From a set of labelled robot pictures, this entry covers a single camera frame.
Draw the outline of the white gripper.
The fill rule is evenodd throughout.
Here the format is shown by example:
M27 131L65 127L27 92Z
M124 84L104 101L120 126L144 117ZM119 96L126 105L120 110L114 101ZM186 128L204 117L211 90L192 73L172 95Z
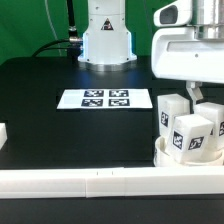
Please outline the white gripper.
M152 40L151 66L157 78L186 80L195 107L201 82L224 84L224 41L198 40L193 27L162 28Z

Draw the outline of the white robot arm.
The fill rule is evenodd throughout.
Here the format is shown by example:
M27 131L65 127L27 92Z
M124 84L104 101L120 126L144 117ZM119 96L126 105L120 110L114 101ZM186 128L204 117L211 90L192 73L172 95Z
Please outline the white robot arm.
M125 24L125 0L88 0L89 25L79 64L121 71L136 64ZM224 84L224 0L175 0L154 14L151 66L158 78L184 80L199 93L202 82Z

